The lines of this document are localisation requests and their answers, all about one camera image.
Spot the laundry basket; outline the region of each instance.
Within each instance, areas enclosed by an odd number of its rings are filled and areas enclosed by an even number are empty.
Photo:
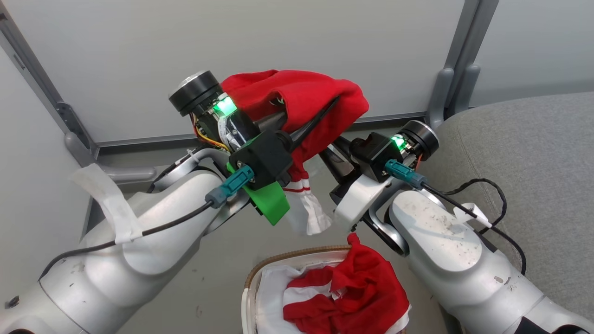
[[[241,298],[241,322],[243,333],[258,333],[258,324],[256,323],[256,296],[264,269],[270,266],[280,265],[287,265],[299,270],[309,266],[319,266],[321,264],[337,265],[345,259],[349,250],[349,245],[307,248],[269,257],[260,262],[252,269],[245,281],[244,292]]]

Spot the cable connector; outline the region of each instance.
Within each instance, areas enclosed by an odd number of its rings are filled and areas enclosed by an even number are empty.
[[[390,176],[410,184],[415,189],[421,189],[423,187],[421,184],[427,181],[426,177],[417,174],[412,168],[404,166],[394,159],[390,159],[386,162],[386,172]]]
[[[205,196],[206,201],[213,202],[213,208],[222,207],[227,203],[227,198],[235,195],[248,182],[254,179],[254,171],[248,166],[244,165],[235,171],[229,178],[227,178],[222,185],[212,189]]]

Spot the black cable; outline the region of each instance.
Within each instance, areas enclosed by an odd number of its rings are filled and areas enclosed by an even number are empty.
[[[426,189],[427,191],[429,191],[430,193],[432,193],[433,195],[439,196],[441,198],[443,198],[444,200],[448,201],[449,203],[451,203],[452,205],[456,206],[457,208],[459,208],[460,210],[464,211],[466,214],[468,214],[469,216],[473,217],[476,219],[476,214],[473,213],[472,211],[470,211],[469,209],[465,208],[464,206],[462,206],[460,203],[454,201],[453,199],[451,199],[448,195],[449,194],[456,194],[459,193],[460,191],[464,190],[465,188],[467,188],[469,185],[476,183],[479,181],[469,181],[467,183],[464,183],[462,186],[460,186],[458,189],[456,190],[452,190],[449,191],[447,193],[443,193],[435,188],[433,188],[432,186],[428,185],[427,183],[423,182],[421,183],[421,186]],[[499,188],[499,186],[497,186],[494,182],[492,181],[484,181],[484,182],[488,182],[489,184],[494,185],[497,188],[497,191],[499,192],[501,190],[501,188]],[[502,201],[504,201],[505,207],[507,208],[507,200],[505,199],[505,196],[501,196]],[[502,209],[502,215],[500,216],[500,218],[498,218],[499,220],[501,220],[501,218],[503,218],[503,216],[505,215],[505,211]],[[502,230],[496,228],[495,226],[491,226],[491,230],[493,230],[493,232],[501,235],[505,240],[507,240],[515,249],[516,251],[520,254],[520,259],[522,260],[522,269],[520,270],[520,272],[522,273],[522,275],[526,274],[526,254],[524,253],[524,251],[522,250],[522,248],[520,247],[520,245],[518,245],[517,242],[514,241],[514,239],[512,239],[509,235],[503,233]]]
[[[185,222],[188,219],[191,219],[193,217],[198,216],[200,213],[204,212],[206,209],[208,209],[209,207],[211,207],[213,205],[212,201],[208,201],[206,202],[203,206],[197,208],[196,210],[190,212],[189,214],[182,216],[180,218],[177,218],[169,223],[157,226],[155,228],[151,228],[148,230],[143,231],[143,237],[147,236],[147,235],[151,235],[157,232],[161,232],[165,229],[168,228],[172,228],[176,225],[179,225],[183,222]],[[85,254],[85,253],[91,253],[93,251],[98,251],[98,250],[104,250],[105,248],[111,247],[111,246],[115,246],[115,240],[106,242],[104,244],[100,244],[97,246],[92,246],[92,247],[87,247],[87,248],[81,248],[81,249],[77,249],[77,250],[71,250],[71,251],[67,251],[64,252],[56,257],[53,258],[53,260],[51,260],[49,262],[49,264],[45,267],[45,269],[43,270],[43,272],[41,273],[41,276],[39,276],[39,279],[37,281],[41,281],[41,279],[47,275],[47,273],[51,270],[51,268],[60,260],[65,259],[67,257],[71,257],[71,256],[76,256],[76,255],[80,255],[80,254]]]
[[[468,188],[470,185],[479,183],[479,182],[485,182],[485,183],[492,185],[497,190],[497,193],[499,194],[499,197],[501,198],[501,202],[502,202],[501,214],[492,223],[492,225],[495,226],[495,225],[499,224],[499,222],[501,222],[501,220],[505,216],[505,213],[507,213],[507,199],[505,198],[505,194],[503,193],[503,190],[501,190],[501,188],[495,182],[491,181],[490,179],[485,179],[485,178],[472,179],[472,180],[462,184],[457,189],[454,189],[452,191],[446,191],[443,194],[448,195],[448,196],[455,195],[455,194],[463,191],[464,189]],[[481,229],[479,231],[479,233],[484,234],[486,231],[489,231],[489,229],[488,228]]]

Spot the green bracket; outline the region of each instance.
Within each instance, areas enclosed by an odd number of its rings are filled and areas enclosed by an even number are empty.
[[[235,169],[230,163],[227,163],[227,169],[231,173],[235,172]],[[289,211],[289,202],[283,192],[283,188],[278,182],[269,184],[258,190],[252,190],[246,185],[244,186],[244,190],[272,226],[276,225],[285,213]]]

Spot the gray fabric upholstery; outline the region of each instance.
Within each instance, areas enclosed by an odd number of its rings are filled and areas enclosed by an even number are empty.
[[[448,191],[489,178],[505,193],[500,228],[527,256],[526,276],[561,306],[594,320],[594,92],[482,106],[438,128],[441,148],[421,164],[429,184]],[[501,201],[489,185],[454,196],[491,219]],[[485,236],[519,268],[514,248]]]

